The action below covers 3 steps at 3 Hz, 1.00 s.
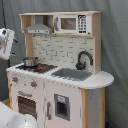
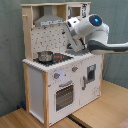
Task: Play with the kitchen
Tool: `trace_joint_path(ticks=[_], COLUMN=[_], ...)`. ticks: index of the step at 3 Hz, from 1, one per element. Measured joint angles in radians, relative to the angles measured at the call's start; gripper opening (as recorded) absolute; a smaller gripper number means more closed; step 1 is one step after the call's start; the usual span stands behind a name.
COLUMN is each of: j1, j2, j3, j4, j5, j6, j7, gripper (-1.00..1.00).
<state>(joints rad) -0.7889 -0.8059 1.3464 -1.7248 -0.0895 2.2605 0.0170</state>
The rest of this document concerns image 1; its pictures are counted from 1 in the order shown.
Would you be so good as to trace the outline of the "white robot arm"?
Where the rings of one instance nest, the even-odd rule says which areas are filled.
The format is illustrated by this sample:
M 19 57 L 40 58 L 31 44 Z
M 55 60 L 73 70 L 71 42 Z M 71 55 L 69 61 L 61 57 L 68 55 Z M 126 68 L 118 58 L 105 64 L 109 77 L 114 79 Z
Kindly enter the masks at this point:
M 15 42 L 15 32 L 10 29 L 0 29 L 0 58 L 8 60 L 12 43 Z M 0 101 L 0 128 L 39 128 L 36 119 L 29 114 L 13 111 Z

